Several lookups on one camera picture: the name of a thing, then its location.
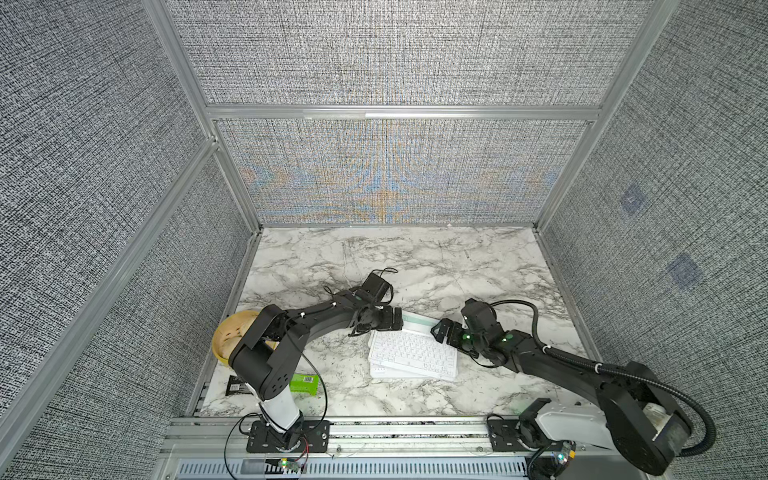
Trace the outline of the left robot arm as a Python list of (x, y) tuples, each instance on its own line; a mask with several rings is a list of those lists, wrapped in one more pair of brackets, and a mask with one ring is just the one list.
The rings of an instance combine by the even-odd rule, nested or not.
[(229, 354), (227, 363), (260, 401), (267, 424), (278, 434), (300, 430), (303, 414), (289, 384), (307, 344), (336, 330), (352, 337), (371, 331), (400, 331), (403, 311), (350, 291), (310, 307), (262, 309)]

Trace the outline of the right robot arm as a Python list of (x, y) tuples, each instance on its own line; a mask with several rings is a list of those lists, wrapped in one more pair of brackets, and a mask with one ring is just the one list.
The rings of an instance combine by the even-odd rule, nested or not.
[(637, 469), (659, 476), (676, 458), (713, 445), (711, 417), (643, 364), (602, 364), (477, 320), (462, 326), (442, 319), (431, 335), (473, 360), (484, 357), (493, 368), (538, 377), (587, 400), (568, 407), (539, 398), (529, 405), (517, 418), (515, 437), (535, 452), (557, 443), (589, 444), (614, 450)]

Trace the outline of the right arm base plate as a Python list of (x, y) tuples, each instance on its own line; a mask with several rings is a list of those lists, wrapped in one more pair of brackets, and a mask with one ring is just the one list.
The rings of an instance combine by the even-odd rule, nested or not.
[(485, 419), (488, 431), (488, 440), (491, 449), (495, 453), (510, 452), (534, 452), (535, 448), (526, 445), (523, 442), (518, 430), (518, 419), (516, 417), (501, 417), (492, 414)]

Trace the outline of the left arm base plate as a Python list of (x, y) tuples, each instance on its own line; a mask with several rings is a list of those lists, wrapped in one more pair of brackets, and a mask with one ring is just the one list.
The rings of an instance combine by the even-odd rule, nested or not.
[(328, 420), (322, 422), (304, 422), (301, 427), (293, 427), (286, 432), (279, 432), (264, 421), (251, 424), (246, 444), (247, 453), (288, 454), (326, 453), (330, 440)]

